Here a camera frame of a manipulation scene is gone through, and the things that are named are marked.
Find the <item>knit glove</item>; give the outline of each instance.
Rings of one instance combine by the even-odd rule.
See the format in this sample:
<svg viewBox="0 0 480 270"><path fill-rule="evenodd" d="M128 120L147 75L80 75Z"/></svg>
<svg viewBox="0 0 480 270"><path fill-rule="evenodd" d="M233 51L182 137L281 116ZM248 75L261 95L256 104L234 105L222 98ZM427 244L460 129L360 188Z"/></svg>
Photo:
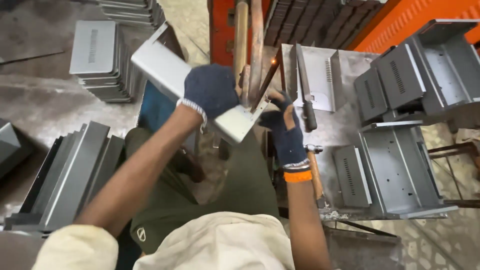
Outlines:
<svg viewBox="0 0 480 270"><path fill-rule="evenodd" d="M215 119L239 104L232 71L218 64L193 68L185 78L185 94L179 104L196 110L205 126L207 119Z"/></svg>
<svg viewBox="0 0 480 270"><path fill-rule="evenodd" d="M268 95L280 111L268 111L260 116L259 125L272 130L278 161L285 172L310 171L303 134L292 101L285 92L272 91Z"/></svg>

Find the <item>wooden hammer handle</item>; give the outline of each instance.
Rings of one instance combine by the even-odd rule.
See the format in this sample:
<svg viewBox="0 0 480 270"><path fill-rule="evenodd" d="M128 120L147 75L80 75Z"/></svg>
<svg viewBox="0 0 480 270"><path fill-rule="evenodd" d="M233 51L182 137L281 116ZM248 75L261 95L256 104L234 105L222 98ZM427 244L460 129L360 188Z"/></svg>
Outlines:
<svg viewBox="0 0 480 270"><path fill-rule="evenodd" d="M323 194L322 182L320 181L320 172L318 171L317 158L312 151L307 152L308 159L310 160L310 168L312 170L312 184L315 191L315 199L320 199Z"/></svg>

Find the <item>hammer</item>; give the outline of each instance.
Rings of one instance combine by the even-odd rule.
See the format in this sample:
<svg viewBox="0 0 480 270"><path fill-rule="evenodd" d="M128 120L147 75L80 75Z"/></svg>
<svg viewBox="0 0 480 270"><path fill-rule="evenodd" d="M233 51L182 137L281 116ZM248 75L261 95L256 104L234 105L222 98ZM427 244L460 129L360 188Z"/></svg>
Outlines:
<svg viewBox="0 0 480 270"><path fill-rule="evenodd" d="M323 194L322 182L320 181L320 172L318 171L316 154L322 152L324 148L322 146L316 146L313 144L307 144L303 146L307 151L307 157L310 161L310 169L312 170L312 184L315 192L315 199L320 199Z"/></svg>

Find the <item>hammer head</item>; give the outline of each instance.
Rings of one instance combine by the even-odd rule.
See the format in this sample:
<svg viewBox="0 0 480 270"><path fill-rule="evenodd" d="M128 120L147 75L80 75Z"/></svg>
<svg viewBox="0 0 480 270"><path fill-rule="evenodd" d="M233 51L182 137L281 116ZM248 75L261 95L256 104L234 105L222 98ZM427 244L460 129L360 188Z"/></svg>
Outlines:
<svg viewBox="0 0 480 270"><path fill-rule="evenodd" d="M318 154L324 150L324 148L320 145L307 144L307 145L304 145L303 147L305 147L305 151L313 152L315 154Z"/></svg>

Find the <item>dark green shorts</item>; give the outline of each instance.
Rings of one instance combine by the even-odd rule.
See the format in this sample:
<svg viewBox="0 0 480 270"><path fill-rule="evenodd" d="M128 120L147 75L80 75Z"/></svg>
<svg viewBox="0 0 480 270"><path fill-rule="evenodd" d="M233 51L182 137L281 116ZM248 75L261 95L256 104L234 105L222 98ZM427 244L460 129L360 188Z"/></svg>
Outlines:
<svg viewBox="0 0 480 270"><path fill-rule="evenodd" d="M132 129L125 137L130 157L151 133ZM154 253L163 239L185 223L206 214L230 211L249 215L268 214L278 218L275 190L266 161L253 132L234 146L228 160L228 173L215 202L199 205L181 177L169 163L152 190L145 208L132 220L130 234L146 254Z"/></svg>

